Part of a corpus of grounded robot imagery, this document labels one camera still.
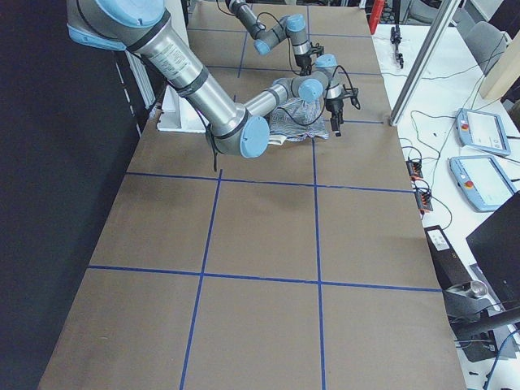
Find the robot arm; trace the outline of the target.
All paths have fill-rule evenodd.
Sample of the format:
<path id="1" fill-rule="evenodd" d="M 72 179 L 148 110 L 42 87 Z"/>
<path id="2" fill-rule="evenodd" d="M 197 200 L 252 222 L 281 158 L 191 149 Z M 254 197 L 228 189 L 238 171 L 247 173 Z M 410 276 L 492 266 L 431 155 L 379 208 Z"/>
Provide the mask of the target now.
<path id="1" fill-rule="evenodd" d="M 339 134 L 343 101 L 356 98 L 358 91 L 342 85 L 335 56 L 311 44 L 303 15 L 287 15 L 267 29 L 246 2 L 226 5 L 245 26 L 259 54 L 288 41 L 300 75 L 274 81 L 245 104 L 234 102 L 174 29 L 163 1 L 69 1 L 67 27 L 76 43 L 127 50 L 149 60 L 179 96 L 208 120 L 206 138 L 214 154 L 244 158 L 263 154 L 270 137 L 265 117 L 290 98 L 308 103 L 323 98 L 332 130 Z"/>
<path id="2" fill-rule="evenodd" d="M 278 44 L 287 40 L 292 49 L 300 76 L 309 76 L 312 72 L 311 56 L 323 54 L 320 45 L 313 46 L 306 32 L 306 20 L 302 14 L 286 15 L 268 29 L 255 15 L 246 1 L 226 1 L 230 13 L 245 27 L 253 39 L 253 46 L 260 55 L 269 54 Z"/>

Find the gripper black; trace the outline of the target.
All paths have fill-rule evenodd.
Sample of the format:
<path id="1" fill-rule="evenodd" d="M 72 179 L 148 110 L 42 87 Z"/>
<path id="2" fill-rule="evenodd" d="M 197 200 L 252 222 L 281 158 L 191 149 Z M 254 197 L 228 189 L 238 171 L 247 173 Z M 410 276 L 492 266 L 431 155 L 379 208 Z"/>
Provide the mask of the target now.
<path id="1" fill-rule="evenodd" d="M 309 76 L 312 73 L 312 58 L 310 54 L 295 54 L 296 65 L 300 68 L 300 76 Z"/>
<path id="2" fill-rule="evenodd" d="M 336 137 L 341 137 L 341 124 L 343 115 L 344 102 L 340 97 L 328 98 L 326 100 L 326 110 L 331 114 L 330 123 L 331 130 Z"/>

